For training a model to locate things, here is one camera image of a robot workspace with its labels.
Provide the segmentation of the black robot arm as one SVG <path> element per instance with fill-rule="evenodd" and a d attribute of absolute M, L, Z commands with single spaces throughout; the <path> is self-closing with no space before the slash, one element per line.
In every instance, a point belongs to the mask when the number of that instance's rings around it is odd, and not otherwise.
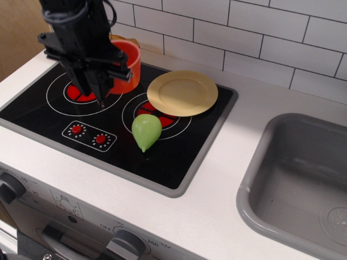
<path fill-rule="evenodd" d="M 110 30 L 117 21 L 106 15 L 109 1 L 41 1 L 43 19 L 52 32 L 37 40 L 45 47 L 47 58 L 59 61 L 81 94 L 94 94 L 100 107 L 114 86 L 113 80 L 129 81 L 128 56 L 111 43 Z"/>

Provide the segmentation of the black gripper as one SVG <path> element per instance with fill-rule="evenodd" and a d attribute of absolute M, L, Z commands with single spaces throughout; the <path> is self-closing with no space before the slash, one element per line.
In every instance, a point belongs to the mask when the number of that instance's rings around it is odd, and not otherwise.
<path fill-rule="evenodd" d="M 117 20 L 108 20 L 109 1 L 41 1 L 43 19 L 52 32 L 38 35 L 48 58 L 62 61 L 67 76 L 82 95 L 95 95 L 101 109 L 113 87 L 113 78 L 129 80 L 127 55 L 115 47 L 109 32 Z M 89 69 L 84 75 L 83 69 Z"/>

